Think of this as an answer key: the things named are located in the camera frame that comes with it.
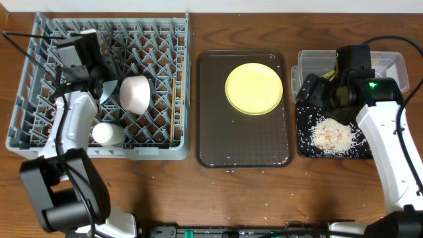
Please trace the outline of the light blue bowl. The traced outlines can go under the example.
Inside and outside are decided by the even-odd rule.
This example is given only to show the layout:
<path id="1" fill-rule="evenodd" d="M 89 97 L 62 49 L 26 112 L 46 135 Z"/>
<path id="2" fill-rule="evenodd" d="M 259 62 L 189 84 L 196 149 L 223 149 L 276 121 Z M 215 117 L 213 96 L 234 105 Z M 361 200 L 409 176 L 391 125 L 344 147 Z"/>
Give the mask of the light blue bowl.
<path id="1" fill-rule="evenodd" d="M 118 84 L 117 80 L 106 81 L 102 84 L 102 94 L 99 99 L 99 103 L 103 104 L 106 100 L 112 95 L 116 86 Z"/>

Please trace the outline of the pale pink bowl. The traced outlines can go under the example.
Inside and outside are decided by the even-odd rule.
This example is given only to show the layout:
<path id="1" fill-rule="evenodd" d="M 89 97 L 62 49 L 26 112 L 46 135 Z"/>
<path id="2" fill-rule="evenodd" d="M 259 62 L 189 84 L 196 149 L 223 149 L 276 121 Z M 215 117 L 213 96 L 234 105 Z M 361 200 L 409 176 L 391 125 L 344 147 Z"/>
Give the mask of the pale pink bowl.
<path id="1" fill-rule="evenodd" d="M 124 110 L 142 115 L 148 109 L 150 98 L 150 84 L 145 76 L 131 76 L 122 81 L 120 104 Z"/>

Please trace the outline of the white paper cup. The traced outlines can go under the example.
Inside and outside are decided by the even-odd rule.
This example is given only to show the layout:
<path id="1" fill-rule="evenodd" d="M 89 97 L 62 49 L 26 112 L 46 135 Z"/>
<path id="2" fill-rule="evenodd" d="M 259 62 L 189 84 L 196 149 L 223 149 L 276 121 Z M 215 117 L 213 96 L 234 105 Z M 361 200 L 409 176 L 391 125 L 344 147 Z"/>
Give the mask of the white paper cup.
<path id="1" fill-rule="evenodd" d="M 121 146 L 126 139 L 123 128 L 106 122 L 94 126 L 92 134 L 93 139 L 103 147 Z"/>

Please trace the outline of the yellow round plate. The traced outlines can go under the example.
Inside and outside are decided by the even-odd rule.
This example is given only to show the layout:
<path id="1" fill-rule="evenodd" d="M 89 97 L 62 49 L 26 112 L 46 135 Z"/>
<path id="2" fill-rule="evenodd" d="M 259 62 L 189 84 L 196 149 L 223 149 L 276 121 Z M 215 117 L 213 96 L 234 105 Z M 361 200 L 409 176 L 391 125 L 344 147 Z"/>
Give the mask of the yellow round plate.
<path id="1" fill-rule="evenodd" d="M 225 95 L 231 106 L 252 116 L 267 114 L 275 109 L 283 93 L 280 76 L 261 63 L 239 65 L 225 82 Z"/>

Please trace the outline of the green orange snack wrapper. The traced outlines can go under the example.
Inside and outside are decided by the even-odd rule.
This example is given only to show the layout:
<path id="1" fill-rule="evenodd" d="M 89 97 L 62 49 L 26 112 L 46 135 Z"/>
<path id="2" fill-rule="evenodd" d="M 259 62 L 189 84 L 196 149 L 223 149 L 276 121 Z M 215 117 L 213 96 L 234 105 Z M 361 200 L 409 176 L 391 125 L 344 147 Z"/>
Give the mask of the green orange snack wrapper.
<path id="1" fill-rule="evenodd" d="M 336 71 L 335 70 L 329 71 L 328 73 L 323 75 L 323 78 L 325 78 L 329 81 L 332 81 L 335 77 L 336 77 Z"/>

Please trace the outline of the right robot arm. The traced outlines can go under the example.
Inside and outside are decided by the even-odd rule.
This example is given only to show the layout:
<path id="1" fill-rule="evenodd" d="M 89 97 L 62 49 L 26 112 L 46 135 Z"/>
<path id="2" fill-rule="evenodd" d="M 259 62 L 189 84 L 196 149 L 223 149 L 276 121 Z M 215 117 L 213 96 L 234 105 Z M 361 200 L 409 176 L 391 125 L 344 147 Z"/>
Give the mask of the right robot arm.
<path id="1" fill-rule="evenodd" d="M 297 103 L 314 106 L 338 122 L 356 122 L 364 134 L 383 187 L 386 216 L 364 225 L 338 221 L 328 237 L 421 237 L 422 160 L 406 121 L 407 103 L 397 82 L 377 78 L 367 44 L 336 50 L 334 79 L 307 76 Z"/>

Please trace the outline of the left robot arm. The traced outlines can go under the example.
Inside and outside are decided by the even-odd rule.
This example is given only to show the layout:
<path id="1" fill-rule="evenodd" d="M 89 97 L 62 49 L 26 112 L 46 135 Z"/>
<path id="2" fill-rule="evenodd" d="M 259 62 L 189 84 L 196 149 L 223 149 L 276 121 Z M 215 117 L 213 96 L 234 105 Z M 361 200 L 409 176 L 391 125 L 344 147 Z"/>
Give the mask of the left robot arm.
<path id="1" fill-rule="evenodd" d="M 56 117 L 36 159 L 22 163 L 20 178 L 42 229 L 91 237 L 136 237 L 135 218 L 113 207 L 108 189 L 87 155 L 95 100 L 109 76 L 102 55 L 65 56 Z"/>

